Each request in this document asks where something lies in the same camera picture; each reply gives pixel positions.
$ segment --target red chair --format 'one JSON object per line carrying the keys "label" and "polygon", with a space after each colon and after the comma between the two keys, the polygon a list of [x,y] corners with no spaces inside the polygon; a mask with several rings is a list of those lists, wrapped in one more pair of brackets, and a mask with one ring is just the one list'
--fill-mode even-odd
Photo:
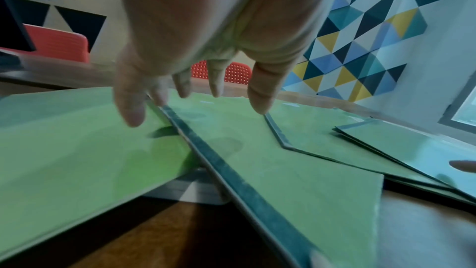
{"label": "red chair", "polygon": [[[208,79],[207,62],[200,61],[192,65],[192,77]],[[225,71],[225,82],[248,85],[251,68],[243,63],[232,62]]]}
{"label": "red chair", "polygon": [[77,62],[89,63],[88,39],[81,34],[64,32],[51,28],[25,24],[36,50],[25,52],[9,51]]}

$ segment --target white wall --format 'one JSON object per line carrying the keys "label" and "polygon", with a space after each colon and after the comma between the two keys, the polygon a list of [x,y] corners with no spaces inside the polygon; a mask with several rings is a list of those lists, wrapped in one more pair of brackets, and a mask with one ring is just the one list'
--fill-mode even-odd
{"label": "white wall", "polygon": [[443,0],[391,93],[360,105],[476,145],[476,134],[438,123],[476,70],[476,0]]}

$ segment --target table surface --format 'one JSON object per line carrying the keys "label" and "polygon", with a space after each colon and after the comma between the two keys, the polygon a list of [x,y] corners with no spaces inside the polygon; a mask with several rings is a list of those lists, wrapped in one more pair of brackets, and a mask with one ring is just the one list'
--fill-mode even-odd
{"label": "table surface", "polygon": [[[0,73],[0,94],[109,86],[111,67],[22,56],[25,70]],[[192,79],[193,91],[210,93]],[[227,83],[225,96],[246,97]],[[347,101],[281,92],[279,99],[390,117]],[[378,224],[379,268],[476,267],[476,219],[467,212],[384,190]],[[140,197],[3,263],[3,267],[280,267],[233,204],[202,205]]]}

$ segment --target geometric wall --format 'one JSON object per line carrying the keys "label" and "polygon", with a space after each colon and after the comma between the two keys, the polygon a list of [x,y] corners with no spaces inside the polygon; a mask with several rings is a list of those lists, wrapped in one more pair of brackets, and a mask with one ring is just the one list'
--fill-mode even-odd
{"label": "geometric wall", "polygon": [[121,0],[11,0],[21,21],[84,35],[91,62],[110,64],[127,38]]}
{"label": "geometric wall", "polygon": [[355,102],[392,91],[439,0],[335,0],[283,90]]}

